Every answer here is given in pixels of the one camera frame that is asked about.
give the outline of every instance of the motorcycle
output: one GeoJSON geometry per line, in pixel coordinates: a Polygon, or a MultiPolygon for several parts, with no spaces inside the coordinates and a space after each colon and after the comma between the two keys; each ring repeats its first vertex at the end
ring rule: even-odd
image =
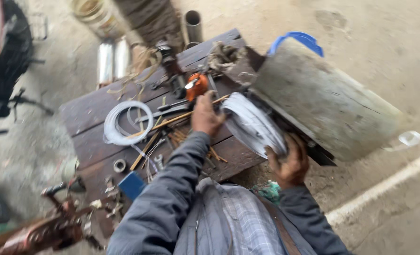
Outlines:
{"type": "MultiPolygon", "coordinates": [[[[47,19],[44,18],[44,39],[47,37],[47,19]]],[[[24,89],[11,98],[13,88],[31,63],[44,63],[33,58],[32,26],[23,10],[14,0],[0,0],[0,118],[5,118],[21,103],[35,105],[47,114],[54,112],[43,104],[23,96],[24,89]]]]}

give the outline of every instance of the orange tool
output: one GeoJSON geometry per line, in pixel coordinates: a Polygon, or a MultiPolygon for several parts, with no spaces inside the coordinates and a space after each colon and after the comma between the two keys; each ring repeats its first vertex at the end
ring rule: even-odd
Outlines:
{"type": "Polygon", "coordinates": [[[207,91],[208,79],[205,75],[197,72],[188,78],[188,84],[185,86],[186,99],[190,102],[196,97],[203,95],[207,91]]]}

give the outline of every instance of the jacket sleeve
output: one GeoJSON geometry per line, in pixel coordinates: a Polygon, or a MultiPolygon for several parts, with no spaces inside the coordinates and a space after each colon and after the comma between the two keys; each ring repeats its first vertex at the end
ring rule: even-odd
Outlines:
{"type": "Polygon", "coordinates": [[[165,171],[128,209],[111,236],[107,254],[172,254],[209,146],[206,133],[194,132],[173,152],[165,171]]]}
{"type": "Polygon", "coordinates": [[[352,254],[333,231],[304,183],[282,190],[279,195],[281,211],[317,254],[352,254]]]}

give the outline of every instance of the hand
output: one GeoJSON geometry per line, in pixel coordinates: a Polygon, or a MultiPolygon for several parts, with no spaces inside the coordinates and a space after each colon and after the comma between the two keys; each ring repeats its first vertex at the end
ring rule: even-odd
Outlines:
{"type": "Polygon", "coordinates": [[[277,155],[270,147],[265,147],[271,169],[276,175],[276,181],[281,189],[291,188],[304,182],[304,177],[309,169],[309,159],[303,140],[296,134],[285,136],[289,156],[285,163],[280,165],[277,155]]]}
{"type": "Polygon", "coordinates": [[[193,131],[202,131],[210,137],[215,136],[221,125],[224,123],[226,116],[224,113],[216,115],[213,110],[212,96],[213,90],[207,91],[203,96],[199,96],[191,116],[191,128],[193,131]]]}

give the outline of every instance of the metal pipe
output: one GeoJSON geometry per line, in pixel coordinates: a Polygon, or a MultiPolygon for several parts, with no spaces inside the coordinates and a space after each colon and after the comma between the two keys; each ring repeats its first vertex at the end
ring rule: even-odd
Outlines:
{"type": "Polygon", "coordinates": [[[190,49],[198,44],[200,44],[200,42],[190,42],[185,46],[185,49],[190,49]]]}
{"type": "Polygon", "coordinates": [[[185,15],[186,31],[190,42],[202,43],[202,24],[201,15],[195,10],[190,10],[185,15]]]}
{"type": "Polygon", "coordinates": [[[131,64],[131,52],[127,39],[123,36],[116,42],[114,50],[114,78],[115,81],[129,74],[128,67],[131,64]]]}
{"type": "Polygon", "coordinates": [[[97,84],[108,85],[113,82],[114,45],[111,42],[100,44],[98,49],[97,84]]]}

